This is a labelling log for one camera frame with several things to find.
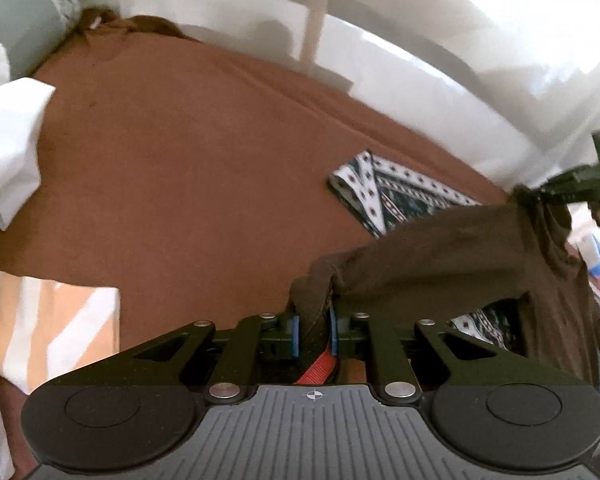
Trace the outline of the dark brown garment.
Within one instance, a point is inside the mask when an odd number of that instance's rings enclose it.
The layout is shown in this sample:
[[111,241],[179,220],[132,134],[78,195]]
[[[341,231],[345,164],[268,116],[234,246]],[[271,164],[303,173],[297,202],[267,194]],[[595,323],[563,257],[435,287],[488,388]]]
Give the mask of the dark brown garment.
[[524,355],[600,387],[600,308],[584,262],[568,252],[570,232],[566,206],[518,188],[505,204],[445,209],[318,258],[289,293],[301,366],[327,348],[329,308],[412,326],[513,300]]

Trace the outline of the blue white tissue pack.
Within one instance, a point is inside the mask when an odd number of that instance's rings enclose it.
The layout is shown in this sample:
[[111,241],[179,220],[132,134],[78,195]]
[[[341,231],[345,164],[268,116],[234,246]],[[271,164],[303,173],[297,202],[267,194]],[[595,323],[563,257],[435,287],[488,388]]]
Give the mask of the blue white tissue pack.
[[578,252],[588,268],[588,274],[600,278],[600,237],[588,233],[577,241]]

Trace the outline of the orange white striped cloth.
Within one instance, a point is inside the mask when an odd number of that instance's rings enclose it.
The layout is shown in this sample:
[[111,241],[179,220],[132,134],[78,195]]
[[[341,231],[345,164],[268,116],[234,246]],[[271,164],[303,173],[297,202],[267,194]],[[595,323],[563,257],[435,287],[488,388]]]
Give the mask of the orange white striped cloth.
[[25,394],[120,350],[120,292],[0,271],[0,376]]

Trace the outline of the patterned navy white rug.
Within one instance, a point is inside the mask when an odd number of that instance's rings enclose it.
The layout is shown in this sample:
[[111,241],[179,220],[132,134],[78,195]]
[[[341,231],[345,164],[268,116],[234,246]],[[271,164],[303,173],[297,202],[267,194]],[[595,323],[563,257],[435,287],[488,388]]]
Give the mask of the patterned navy white rug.
[[[328,186],[355,215],[358,222],[379,238],[400,224],[429,217],[452,207],[477,206],[472,197],[370,151],[355,155],[327,178]],[[484,307],[453,318],[449,326],[460,332],[513,350],[521,342],[514,317],[502,308]]]

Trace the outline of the rust brown bed sheet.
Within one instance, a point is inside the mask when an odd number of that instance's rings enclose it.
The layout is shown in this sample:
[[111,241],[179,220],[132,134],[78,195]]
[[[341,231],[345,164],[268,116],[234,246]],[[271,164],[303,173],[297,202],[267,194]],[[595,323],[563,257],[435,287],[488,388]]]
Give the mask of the rust brown bed sheet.
[[34,478],[600,479],[600,443],[566,470],[493,470],[443,444],[416,408],[381,403],[364,362],[330,342],[329,313],[353,313],[327,309],[327,348],[301,366],[292,283],[318,258],[381,238],[328,186],[333,171],[370,151],[477,206],[513,194],[343,93],[161,18],[88,10],[36,79],[55,88],[42,186],[0,232],[0,269],[117,287],[119,353],[196,321],[232,330],[288,313],[299,354],[289,379],[265,378],[247,399],[209,408],[154,462],[37,461]]

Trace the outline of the white crumpled cloth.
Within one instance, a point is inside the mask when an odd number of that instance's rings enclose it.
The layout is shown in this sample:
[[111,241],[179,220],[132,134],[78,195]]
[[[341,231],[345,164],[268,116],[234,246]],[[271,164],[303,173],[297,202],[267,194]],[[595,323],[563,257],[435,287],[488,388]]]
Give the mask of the white crumpled cloth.
[[38,138],[55,88],[33,78],[10,78],[0,44],[0,229],[6,230],[40,187]]

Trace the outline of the grey bolster pillow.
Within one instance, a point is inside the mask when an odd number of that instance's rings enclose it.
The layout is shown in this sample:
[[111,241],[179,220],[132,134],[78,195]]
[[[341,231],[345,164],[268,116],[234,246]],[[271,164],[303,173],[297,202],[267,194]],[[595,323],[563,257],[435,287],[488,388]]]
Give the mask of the grey bolster pillow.
[[0,0],[1,77],[27,77],[76,28],[83,0]]

